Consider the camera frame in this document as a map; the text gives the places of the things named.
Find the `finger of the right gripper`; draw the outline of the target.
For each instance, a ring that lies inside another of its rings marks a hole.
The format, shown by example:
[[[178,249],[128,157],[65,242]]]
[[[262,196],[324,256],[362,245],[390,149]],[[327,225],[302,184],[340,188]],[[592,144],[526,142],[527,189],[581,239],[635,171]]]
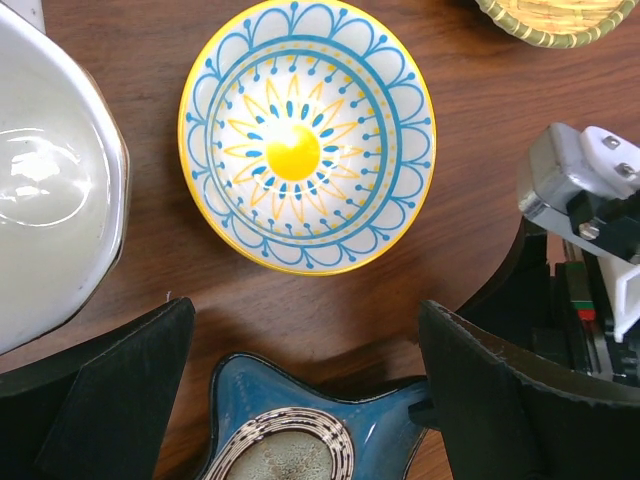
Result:
[[[410,405],[408,415],[414,424],[424,429],[435,429],[435,405],[431,397]]]

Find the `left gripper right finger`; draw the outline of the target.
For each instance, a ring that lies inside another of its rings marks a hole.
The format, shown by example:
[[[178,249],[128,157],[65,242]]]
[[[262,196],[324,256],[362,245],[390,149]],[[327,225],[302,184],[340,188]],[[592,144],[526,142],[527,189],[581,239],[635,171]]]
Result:
[[[419,344],[454,478],[638,478],[638,388],[559,366],[434,301]]]

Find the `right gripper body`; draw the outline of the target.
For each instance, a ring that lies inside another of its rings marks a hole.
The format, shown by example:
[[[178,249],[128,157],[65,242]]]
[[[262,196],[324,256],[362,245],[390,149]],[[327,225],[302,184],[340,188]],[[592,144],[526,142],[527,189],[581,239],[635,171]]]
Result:
[[[458,315],[563,367],[638,385],[639,328],[615,340],[603,258],[565,241],[565,261],[550,265],[547,237],[522,219],[505,260]]]

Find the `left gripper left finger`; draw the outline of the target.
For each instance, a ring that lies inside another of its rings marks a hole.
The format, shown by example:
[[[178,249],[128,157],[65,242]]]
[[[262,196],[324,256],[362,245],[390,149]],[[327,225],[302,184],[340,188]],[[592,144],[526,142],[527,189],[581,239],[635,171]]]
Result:
[[[2,478],[152,478],[194,323],[177,298],[3,373]]]

